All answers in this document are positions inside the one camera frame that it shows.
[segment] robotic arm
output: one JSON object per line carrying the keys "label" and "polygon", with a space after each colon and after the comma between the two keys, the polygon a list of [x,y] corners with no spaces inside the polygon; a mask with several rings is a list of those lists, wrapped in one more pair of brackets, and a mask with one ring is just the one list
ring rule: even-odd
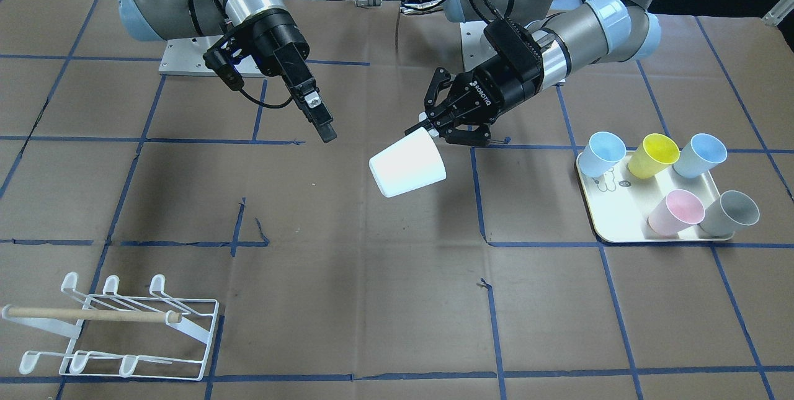
{"label": "robotic arm", "polygon": [[122,22],[139,40],[221,35],[204,54],[204,60],[230,89],[247,95],[235,66],[252,56],[264,75],[283,79],[290,100],[295,101],[314,125],[324,143],[337,136],[331,126],[334,118],[306,66],[309,44],[282,0],[119,0],[119,3]]}
{"label": "robotic arm", "polygon": [[484,35],[496,56],[456,76],[437,69],[420,121],[406,135],[425,128],[448,143],[485,146],[497,118],[570,73],[591,63],[644,58],[658,47],[661,28],[647,13],[650,0],[591,0],[545,17],[551,1],[445,0],[451,21],[487,22]]}

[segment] yellow cup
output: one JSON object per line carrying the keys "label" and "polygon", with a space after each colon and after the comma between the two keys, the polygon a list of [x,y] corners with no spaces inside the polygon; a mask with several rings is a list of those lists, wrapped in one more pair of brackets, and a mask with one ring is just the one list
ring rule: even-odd
{"label": "yellow cup", "polygon": [[652,133],[645,137],[643,144],[632,155],[629,171],[638,179],[650,179],[677,162],[680,155],[681,151],[674,141],[662,134]]}

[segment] pink cup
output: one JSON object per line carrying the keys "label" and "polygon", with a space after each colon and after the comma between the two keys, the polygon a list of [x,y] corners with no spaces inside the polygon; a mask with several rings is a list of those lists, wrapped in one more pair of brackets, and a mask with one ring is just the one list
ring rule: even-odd
{"label": "pink cup", "polygon": [[648,225],[660,236],[675,236],[678,231],[698,224],[706,215],[703,202],[686,190],[672,190],[648,216]]}

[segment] gray cup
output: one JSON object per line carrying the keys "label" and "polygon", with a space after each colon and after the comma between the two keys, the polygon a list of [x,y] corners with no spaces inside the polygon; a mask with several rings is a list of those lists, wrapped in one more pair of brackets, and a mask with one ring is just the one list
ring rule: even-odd
{"label": "gray cup", "polygon": [[729,236],[758,223],[758,205],[745,193],[726,191],[706,208],[700,227],[714,237]]}

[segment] floor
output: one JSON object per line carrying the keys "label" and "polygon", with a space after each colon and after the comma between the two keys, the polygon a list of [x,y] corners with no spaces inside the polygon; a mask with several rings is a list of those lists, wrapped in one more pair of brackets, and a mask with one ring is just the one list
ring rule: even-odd
{"label": "floor", "polygon": [[[0,0],[2,304],[71,306],[57,291],[76,271],[83,292],[118,275],[145,295],[162,273],[222,306],[200,382],[62,377],[57,358],[22,376],[22,352],[66,340],[0,321],[0,398],[794,398],[794,55],[777,30],[661,16],[653,57],[542,92],[494,124],[508,144],[440,144],[447,179],[385,199],[366,160],[415,122],[435,67],[462,70],[457,26],[287,4],[336,118],[327,145],[295,107],[159,75],[164,44],[128,38],[115,0]],[[761,222],[730,242],[603,242],[573,168],[599,130],[630,148],[717,135],[718,187]],[[97,327],[80,349],[173,347]]]}

